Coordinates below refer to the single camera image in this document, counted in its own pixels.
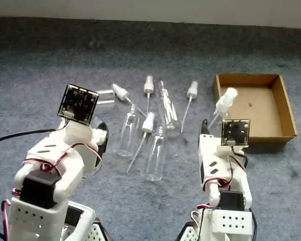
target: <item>spray bottle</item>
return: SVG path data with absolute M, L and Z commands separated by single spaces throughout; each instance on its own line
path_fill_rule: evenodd
M 234 88 L 227 88 L 226 92 L 216 102 L 213 117 L 208 121 L 207 129 L 211 135 L 221 137 L 222 120 L 228 118 L 228 110 L 232 106 L 237 91 Z

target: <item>brown cardboard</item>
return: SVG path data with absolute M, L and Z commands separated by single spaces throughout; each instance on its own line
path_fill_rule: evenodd
M 228 87 L 238 91 L 231 118 L 251 119 L 250 142 L 287 142 L 297 136 L 284 81 L 278 74 L 217 74 L 218 100 Z

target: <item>white wall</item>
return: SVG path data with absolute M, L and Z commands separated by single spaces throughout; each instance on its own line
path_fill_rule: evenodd
M 0 0 L 0 16 L 301 28 L 301 0 Z

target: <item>white pump cap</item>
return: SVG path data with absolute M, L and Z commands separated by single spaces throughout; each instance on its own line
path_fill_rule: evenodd
M 153 82 L 154 77 L 152 75 L 146 76 L 146 82 L 144 85 L 144 93 L 154 93 L 154 82 Z
M 146 120 L 142 124 L 142 131 L 146 133 L 151 133 L 154 126 L 155 114 L 153 112 L 148 112 Z
M 189 90 L 187 91 L 187 98 L 192 97 L 192 99 L 196 99 L 197 97 L 197 87 L 199 86 L 198 82 L 193 81 L 191 84 L 191 87 L 189 88 Z
M 237 90 L 234 88 L 227 88 L 224 95 L 216 102 L 216 110 L 221 114 L 226 114 L 229 108 L 232 106 L 235 97 L 237 96 Z
M 128 96 L 127 90 L 119 87 L 117 84 L 112 84 L 112 88 L 120 100 L 125 100 Z

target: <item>perforated panel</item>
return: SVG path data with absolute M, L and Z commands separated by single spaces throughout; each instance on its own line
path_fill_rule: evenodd
M 93 224 L 85 241 L 106 241 L 99 225 Z
M 197 241 L 198 238 L 194 228 L 189 226 L 185 229 L 180 241 Z

